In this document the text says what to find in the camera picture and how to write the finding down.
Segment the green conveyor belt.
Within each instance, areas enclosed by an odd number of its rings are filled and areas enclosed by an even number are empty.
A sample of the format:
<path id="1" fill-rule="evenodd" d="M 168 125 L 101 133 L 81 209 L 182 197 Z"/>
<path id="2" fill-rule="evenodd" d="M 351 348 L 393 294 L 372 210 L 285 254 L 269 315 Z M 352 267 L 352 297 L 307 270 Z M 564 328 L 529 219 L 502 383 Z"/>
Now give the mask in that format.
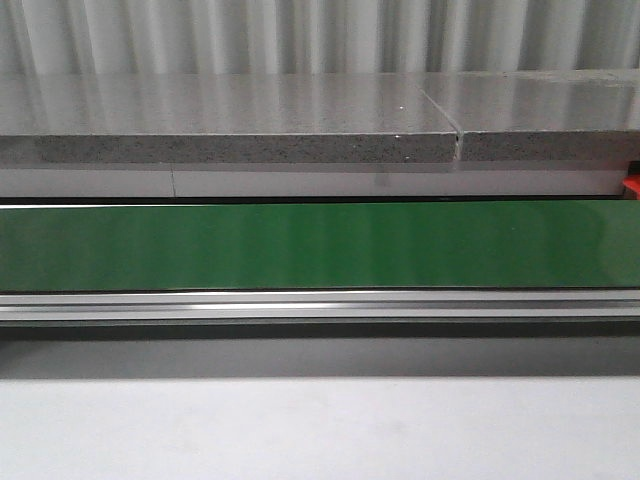
<path id="1" fill-rule="evenodd" d="M 635 201 L 97 206 L 1 213 L 6 292 L 638 283 Z"/>

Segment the grey stone slab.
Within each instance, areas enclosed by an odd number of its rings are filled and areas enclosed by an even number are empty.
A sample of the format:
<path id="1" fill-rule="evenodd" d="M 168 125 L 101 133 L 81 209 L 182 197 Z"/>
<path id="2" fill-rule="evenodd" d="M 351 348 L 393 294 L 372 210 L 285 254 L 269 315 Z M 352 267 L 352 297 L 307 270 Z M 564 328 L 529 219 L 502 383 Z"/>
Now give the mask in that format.
<path id="1" fill-rule="evenodd" d="M 5 164 L 609 167 L 639 157 L 635 71 L 5 74 Z"/>

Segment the red plastic part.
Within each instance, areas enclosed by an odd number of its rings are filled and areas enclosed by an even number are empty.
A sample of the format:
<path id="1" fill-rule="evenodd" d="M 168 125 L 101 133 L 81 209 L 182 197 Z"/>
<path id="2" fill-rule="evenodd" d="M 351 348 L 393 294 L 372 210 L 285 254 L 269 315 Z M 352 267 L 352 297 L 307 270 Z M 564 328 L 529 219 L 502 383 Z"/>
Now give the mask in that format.
<path id="1" fill-rule="evenodd" d="M 627 200 L 640 199 L 640 161 L 630 163 L 626 177 L 622 181 L 623 198 Z"/>

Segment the white curtain backdrop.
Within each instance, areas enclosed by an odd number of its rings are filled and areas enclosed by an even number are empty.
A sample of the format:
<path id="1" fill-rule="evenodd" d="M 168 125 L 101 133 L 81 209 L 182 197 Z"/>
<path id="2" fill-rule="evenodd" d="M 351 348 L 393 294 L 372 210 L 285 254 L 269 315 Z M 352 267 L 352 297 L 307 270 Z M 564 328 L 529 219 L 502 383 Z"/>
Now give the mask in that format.
<path id="1" fill-rule="evenodd" d="M 635 1 L 5 1 L 1 69 L 373 73 L 626 69 Z"/>

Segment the aluminium conveyor side rail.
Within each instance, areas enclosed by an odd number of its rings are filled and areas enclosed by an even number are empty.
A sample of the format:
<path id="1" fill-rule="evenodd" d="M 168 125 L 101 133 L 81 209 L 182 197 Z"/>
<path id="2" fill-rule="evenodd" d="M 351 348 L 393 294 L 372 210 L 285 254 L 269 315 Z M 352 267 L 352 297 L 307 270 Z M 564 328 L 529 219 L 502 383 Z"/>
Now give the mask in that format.
<path id="1" fill-rule="evenodd" d="M 8 294 L 4 327 L 636 321 L 636 289 Z"/>

